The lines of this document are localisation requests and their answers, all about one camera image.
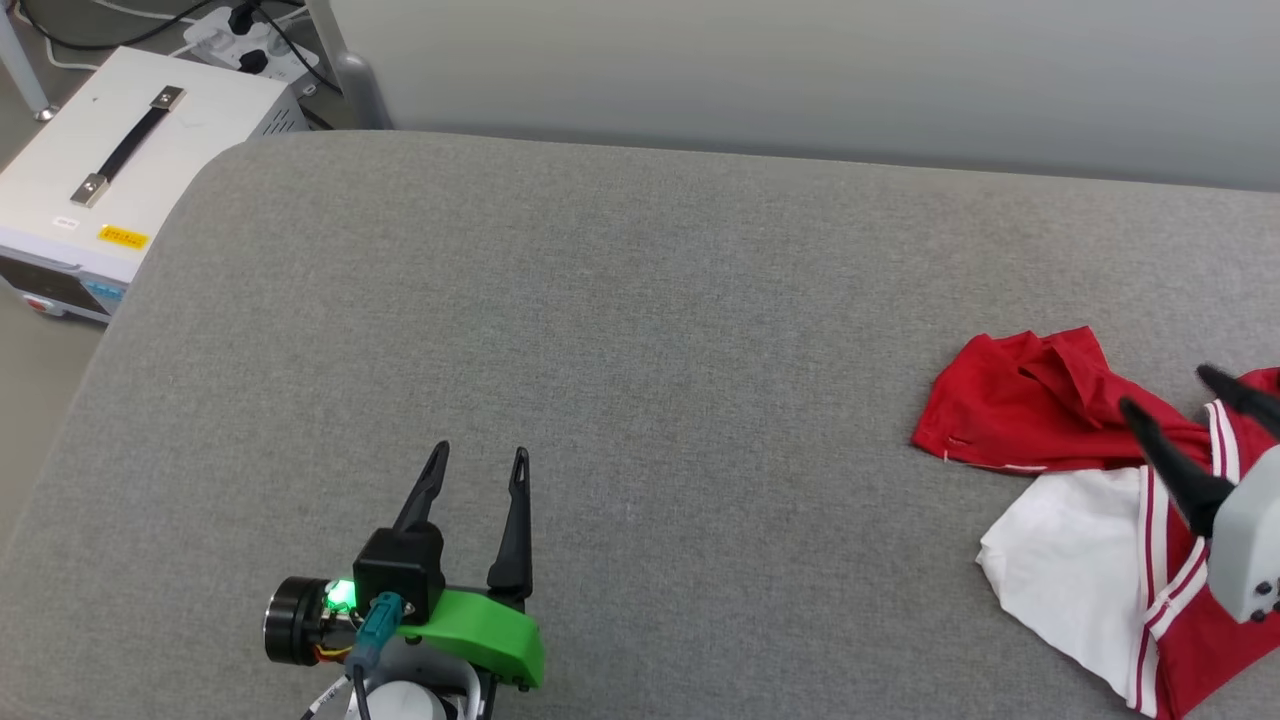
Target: green led light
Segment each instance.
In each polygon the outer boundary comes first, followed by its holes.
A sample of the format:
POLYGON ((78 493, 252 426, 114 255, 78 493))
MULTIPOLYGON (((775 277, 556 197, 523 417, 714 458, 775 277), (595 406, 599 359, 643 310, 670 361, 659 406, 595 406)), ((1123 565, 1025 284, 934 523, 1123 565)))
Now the green led light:
POLYGON ((334 580, 324 596, 324 605, 334 612, 351 612, 356 607, 356 583, 334 580))

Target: white wall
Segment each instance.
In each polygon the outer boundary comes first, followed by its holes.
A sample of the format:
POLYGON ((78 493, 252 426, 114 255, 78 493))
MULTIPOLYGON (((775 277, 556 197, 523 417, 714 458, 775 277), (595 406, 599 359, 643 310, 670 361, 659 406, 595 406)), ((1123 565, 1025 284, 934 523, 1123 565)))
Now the white wall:
POLYGON ((399 127, 1280 190, 1277 0, 332 0, 399 127))

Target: yellow label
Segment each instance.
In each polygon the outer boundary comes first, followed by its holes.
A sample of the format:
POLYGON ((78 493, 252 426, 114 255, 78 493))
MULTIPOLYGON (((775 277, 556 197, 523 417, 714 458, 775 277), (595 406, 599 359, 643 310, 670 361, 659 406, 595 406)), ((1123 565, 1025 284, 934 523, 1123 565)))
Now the yellow label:
POLYGON ((97 238, 134 250, 142 250, 147 241, 151 240, 140 232, 127 231, 115 225, 102 225, 102 229, 97 233, 97 238))

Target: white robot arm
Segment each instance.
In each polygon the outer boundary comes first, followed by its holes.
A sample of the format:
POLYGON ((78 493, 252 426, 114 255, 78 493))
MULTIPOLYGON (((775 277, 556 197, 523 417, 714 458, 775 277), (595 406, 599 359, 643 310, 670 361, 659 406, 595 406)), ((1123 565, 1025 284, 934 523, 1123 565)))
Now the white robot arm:
MULTIPOLYGON (((1210 365, 1197 374, 1228 407, 1280 439, 1280 400, 1210 365)), ((1120 409, 1188 527, 1211 542, 1213 598, 1236 623, 1263 623, 1280 612, 1280 447, 1263 454, 1234 486, 1179 452, 1135 402, 1126 398, 1120 409)))

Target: gray fabric surface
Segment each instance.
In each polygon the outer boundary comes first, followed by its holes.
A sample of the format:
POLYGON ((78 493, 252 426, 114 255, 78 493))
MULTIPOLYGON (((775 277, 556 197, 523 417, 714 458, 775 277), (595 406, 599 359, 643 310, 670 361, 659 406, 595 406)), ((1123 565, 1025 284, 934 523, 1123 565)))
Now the gray fabric surface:
MULTIPOLYGON (((4 717, 296 717, 287 575, 344 573, 433 443, 451 582, 532 459, 545 688, 511 719, 1130 715, 973 559, 1027 480, 910 448, 980 332, 1091 324, 1190 410, 1275 365, 1280 197, 324 135, 197 178, 0 569, 4 717)), ((1265 717, 1267 659, 1194 716, 1265 717)))

